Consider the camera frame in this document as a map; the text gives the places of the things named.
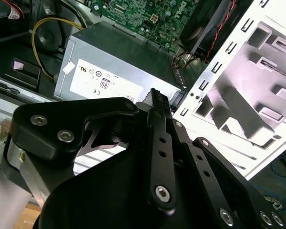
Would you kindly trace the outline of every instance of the red wire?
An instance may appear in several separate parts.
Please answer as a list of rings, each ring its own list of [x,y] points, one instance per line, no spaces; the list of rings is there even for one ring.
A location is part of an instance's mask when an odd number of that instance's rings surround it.
[[[227,15],[225,16],[225,20],[220,24],[218,30],[216,31],[214,41],[213,41],[213,43],[212,43],[212,46],[211,46],[210,50],[208,51],[208,54],[206,55],[206,58],[205,58],[204,62],[207,62],[207,60],[209,59],[210,54],[211,54],[211,51],[214,49],[215,43],[216,43],[216,41],[217,41],[217,39],[218,39],[218,34],[219,34],[219,32],[223,29],[224,24],[228,21],[231,12],[232,12],[232,10],[234,9],[235,3],[236,3],[236,0],[233,0],[232,5],[231,5],[231,7],[230,7],[230,10],[228,11]]]
[[[4,2],[5,2],[6,4],[8,4],[9,6],[16,8],[16,10],[18,11],[18,13],[19,13],[22,17],[24,17],[24,14],[23,14],[23,12],[22,12],[22,10],[21,10],[21,8],[20,8],[19,6],[15,5],[15,4],[11,3],[11,2],[8,2],[7,0],[2,0],[2,1],[4,1]]]

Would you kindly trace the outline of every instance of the power supply unit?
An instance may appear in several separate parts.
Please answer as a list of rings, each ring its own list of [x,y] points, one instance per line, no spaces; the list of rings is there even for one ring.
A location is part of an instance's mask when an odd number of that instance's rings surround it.
[[[70,37],[54,96],[63,100],[123,96],[138,102],[156,88],[174,105],[193,85],[180,81],[178,73],[166,53],[100,22]]]

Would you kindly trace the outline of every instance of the black plastic bracket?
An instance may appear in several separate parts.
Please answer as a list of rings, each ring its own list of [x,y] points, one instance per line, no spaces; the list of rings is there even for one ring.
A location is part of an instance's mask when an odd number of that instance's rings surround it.
[[[233,200],[233,207],[245,228],[286,228],[286,223],[281,226],[277,222],[279,212],[207,139],[199,137],[193,145],[203,151],[225,196]]]
[[[126,98],[23,105],[14,112],[10,134],[19,148],[44,162],[69,165],[82,147],[89,121],[110,117],[110,122],[114,122],[138,113],[138,108]],[[34,125],[31,122],[33,115],[44,116],[47,124]],[[60,141],[57,137],[60,130],[71,131],[74,140],[69,143]]]

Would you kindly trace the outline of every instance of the bolt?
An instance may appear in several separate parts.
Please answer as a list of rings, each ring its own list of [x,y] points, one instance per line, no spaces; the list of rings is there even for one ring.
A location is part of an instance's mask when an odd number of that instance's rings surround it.
[[[25,159],[24,152],[21,151],[21,153],[19,154],[19,160],[20,160],[21,162],[24,162],[24,159]]]
[[[57,137],[62,142],[70,143],[74,140],[74,135],[70,130],[60,130]]]
[[[228,225],[230,227],[233,226],[233,219],[230,216],[229,212],[227,212],[226,210],[221,208],[219,210],[219,215],[220,215],[221,219],[226,223],[226,225]]]
[[[168,190],[159,185],[156,187],[156,196],[164,203],[167,203],[170,200],[170,193],[168,192]]]
[[[277,222],[278,225],[280,225],[281,227],[284,226],[284,223],[279,218],[279,216],[276,215],[276,213],[272,212],[272,217],[275,219],[275,222]]]
[[[269,226],[272,225],[271,220],[269,219],[269,217],[262,211],[259,212],[259,214],[261,215],[262,220]]]
[[[202,140],[202,143],[206,146],[206,147],[209,147],[209,143],[205,140]]]
[[[178,122],[178,121],[176,121],[176,125],[177,125],[177,127],[180,127],[180,128],[183,127],[183,125],[181,124],[181,122]]]
[[[34,125],[38,125],[38,126],[46,125],[48,123],[47,118],[40,114],[33,115],[30,118],[30,120],[31,120],[31,123],[33,123]]]

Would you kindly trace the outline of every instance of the power supply label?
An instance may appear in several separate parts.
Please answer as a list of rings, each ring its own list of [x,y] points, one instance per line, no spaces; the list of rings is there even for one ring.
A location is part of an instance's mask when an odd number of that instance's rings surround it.
[[[136,103],[143,88],[79,59],[70,91],[88,99],[125,97]]]

